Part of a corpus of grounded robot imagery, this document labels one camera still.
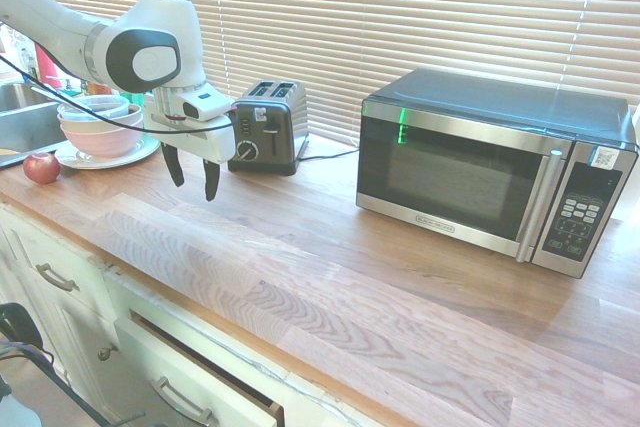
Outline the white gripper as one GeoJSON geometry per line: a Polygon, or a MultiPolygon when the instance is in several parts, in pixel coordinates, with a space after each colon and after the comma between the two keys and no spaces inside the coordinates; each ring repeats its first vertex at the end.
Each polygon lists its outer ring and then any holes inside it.
{"type": "Polygon", "coordinates": [[[205,198],[208,202],[214,200],[220,181],[219,164],[227,162],[235,154],[235,136],[231,119],[223,114],[205,122],[191,118],[174,121],[156,109],[146,107],[144,127],[153,130],[151,136],[162,142],[163,158],[176,187],[184,184],[178,150],[204,159],[205,198]]]}

